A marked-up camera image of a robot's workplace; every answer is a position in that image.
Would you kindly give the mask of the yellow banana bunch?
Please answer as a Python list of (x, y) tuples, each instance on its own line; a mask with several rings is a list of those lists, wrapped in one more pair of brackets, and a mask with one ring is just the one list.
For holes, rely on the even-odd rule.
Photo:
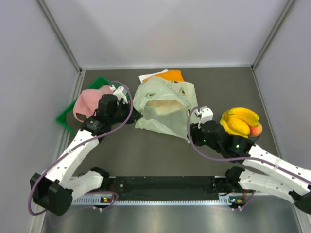
[(259, 116), (254, 111), (245, 107), (235, 107), (226, 110), (221, 117), (220, 123), (226, 122), (229, 126), (251, 126), (259, 125)]

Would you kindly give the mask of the green avocado print plastic bag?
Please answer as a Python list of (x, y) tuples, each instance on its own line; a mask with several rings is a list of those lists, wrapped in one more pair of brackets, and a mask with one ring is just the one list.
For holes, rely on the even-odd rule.
[(198, 106), (193, 84), (153, 76), (138, 86), (133, 104), (142, 114), (135, 128), (179, 137), (189, 142), (187, 120), (191, 109)]

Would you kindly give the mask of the yellow mango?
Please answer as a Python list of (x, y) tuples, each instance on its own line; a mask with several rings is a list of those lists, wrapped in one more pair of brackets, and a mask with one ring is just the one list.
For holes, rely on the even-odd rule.
[(245, 138), (248, 138), (250, 135), (250, 128), (248, 124), (237, 117), (231, 117), (228, 120), (228, 126), (236, 135), (240, 135)]

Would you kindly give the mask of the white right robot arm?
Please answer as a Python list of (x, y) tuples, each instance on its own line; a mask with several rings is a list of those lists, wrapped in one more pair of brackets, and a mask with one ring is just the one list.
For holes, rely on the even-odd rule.
[(230, 135), (215, 121), (188, 124), (188, 139), (194, 148), (208, 146), (223, 156), (222, 162), (238, 162), (232, 168), (227, 187), (232, 192), (254, 190), (277, 196), (299, 210), (311, 212), (311, 171), (293, 165), (242, 136)]

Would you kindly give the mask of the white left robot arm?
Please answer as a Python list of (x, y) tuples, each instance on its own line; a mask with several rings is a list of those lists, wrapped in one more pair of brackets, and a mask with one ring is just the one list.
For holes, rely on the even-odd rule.
[(92, 168), (74, 178), (73, 174), (87, 155), (101, 140), (113, 133), (113, 125), (133, 124), (142, 118), (131, 103), (114, 94), (103, 95), (98, 108), (87, 118), (75, 138), (61, 156), (42, 174), (30, 179), (31, 193), (28, 203), (34, 202), (46, 211), (62, 216), (77, 198), (92, 190), (106, 192), (110, 188), (109, 173)]

